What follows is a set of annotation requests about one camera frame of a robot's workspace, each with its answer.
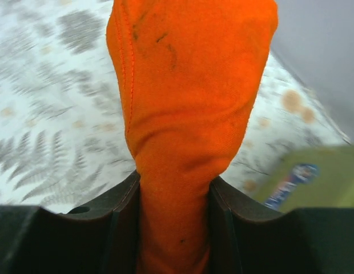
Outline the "orange t shirt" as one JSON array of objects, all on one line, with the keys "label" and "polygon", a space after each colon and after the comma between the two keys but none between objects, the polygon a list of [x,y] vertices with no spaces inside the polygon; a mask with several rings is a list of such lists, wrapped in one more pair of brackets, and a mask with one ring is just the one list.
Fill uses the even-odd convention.
[{"label": "orange t shirt", "polygon": [[208,190],[237,154],[274,1],[115,1],[106,41],[140,174],[137,273],[207,273]]}]

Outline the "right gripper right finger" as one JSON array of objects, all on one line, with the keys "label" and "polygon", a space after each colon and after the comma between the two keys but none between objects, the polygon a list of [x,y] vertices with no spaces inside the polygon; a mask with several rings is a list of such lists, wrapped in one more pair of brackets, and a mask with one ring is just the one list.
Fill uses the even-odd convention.
[{"label": "right gripper right finger", "polygon": [[210,184],[211,273],[354,273],[354,208],[280,213]]}]

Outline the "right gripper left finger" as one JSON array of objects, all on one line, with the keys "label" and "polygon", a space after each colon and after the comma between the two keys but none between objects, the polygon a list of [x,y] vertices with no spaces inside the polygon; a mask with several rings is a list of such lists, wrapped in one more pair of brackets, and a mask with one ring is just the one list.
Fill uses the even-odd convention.
[{"label": "right gripper left finger", "polygon": [[0,205],[0,273],[134,273],[139,174],[67,214]]}]

